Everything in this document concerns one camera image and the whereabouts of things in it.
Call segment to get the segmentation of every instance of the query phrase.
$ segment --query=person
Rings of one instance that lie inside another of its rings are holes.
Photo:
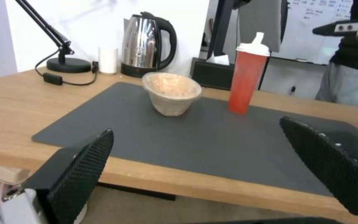
[[[353,0],[351,20],[358,19],[358,0]],[[328,64],[317,100],[358,106],[358,40],[342,38],[339,49]]]

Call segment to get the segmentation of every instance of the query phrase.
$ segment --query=floor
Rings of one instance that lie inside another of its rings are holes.
[[[200,223],[287,217],[298,215],[188,197],[168,201],[96,187],[81,224]]]

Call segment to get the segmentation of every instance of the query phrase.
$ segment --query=lamp base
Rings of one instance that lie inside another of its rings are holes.
[[[59,63],[58,58],[51,58],[47,61],[47,68],[56,72],[81,73],[91,70],[91,63],[78,58],[65,58],[65,63]]]

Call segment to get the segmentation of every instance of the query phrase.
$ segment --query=red object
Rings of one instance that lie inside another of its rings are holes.
[[[256,85],[262,75],[266,56],[237,51],[232,88],[229,99],[229,110],[245,114],[250,105]]]

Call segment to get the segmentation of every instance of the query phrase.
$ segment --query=red cup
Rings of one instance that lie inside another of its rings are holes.
[[[266,59],[270,54],[269,48],[261,44],[262,39],[263,33],[257,33],[251,44],[240,44],[237,48],[229,99],[229,110],[234,113],[245,114],[247,112]]]

